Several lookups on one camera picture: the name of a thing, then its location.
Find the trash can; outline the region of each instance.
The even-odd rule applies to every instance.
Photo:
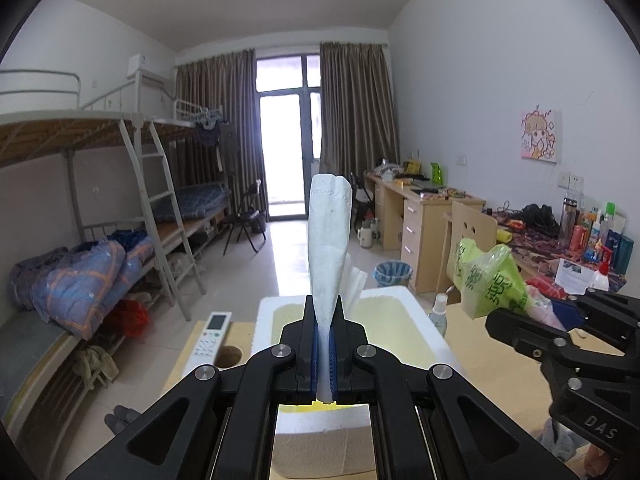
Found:
[[[267,232],[267,212],[260,211],[258,218],[256,218],[253,222],[251,222],[251,232],[254,235],[259,235],[262,233],[260,231],[260,227],[262,227],[262,231]]]
[[[373,277],[378,286],[407,286],[412,272],[414,270],[411,265],[397,260],[390,260],[379,264],[373,271]]]

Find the anime girl drawing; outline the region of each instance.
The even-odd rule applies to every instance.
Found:
[[[556,157],[556,134],[552,131],[556,125],[552,120],[554,111],[549,110],[545,114],[540,113],[538,108],[531,113],[523,114],[521,156],[523,158],[533,158],[535,160],[546,160],[547,162],[557,162]]]

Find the blue trash bag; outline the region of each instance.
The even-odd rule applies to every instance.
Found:
[[[397,260],[382,262],[373,271],[378,286],[406,285],[414,270],[411,265]]]

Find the power outlet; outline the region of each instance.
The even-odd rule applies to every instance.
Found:
[[[571,184],[571,175],[565,171],[561,171],[560,175],[558,175],[558,187],[569,189],[569,184]]]
[[[571,175],[569,179],[569,189],[582,193],[584,190],[584,177]]]

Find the person's hand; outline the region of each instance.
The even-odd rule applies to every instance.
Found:
[[[609,467],[610,457],[599,447],[591,444],[584,457],[584,470],[589,476],[600,476]]]

